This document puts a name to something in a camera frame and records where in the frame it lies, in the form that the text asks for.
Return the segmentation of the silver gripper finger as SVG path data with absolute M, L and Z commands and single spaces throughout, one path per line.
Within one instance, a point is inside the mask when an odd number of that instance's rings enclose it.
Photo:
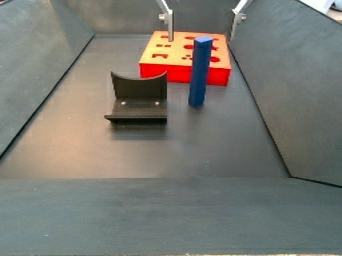
M 234 19 L 230 32 L 230 40 L 234 40 L 238 24 L 246 19 L 246 13 L 249 6 L 254 0 L 241 0 L 235 8 L 233 9 Z
M 162 10 L 159 20 L 167 25 L 169 41 L 174 41 L 174 11 L 170 9 L 166 0 L 156 0 Z

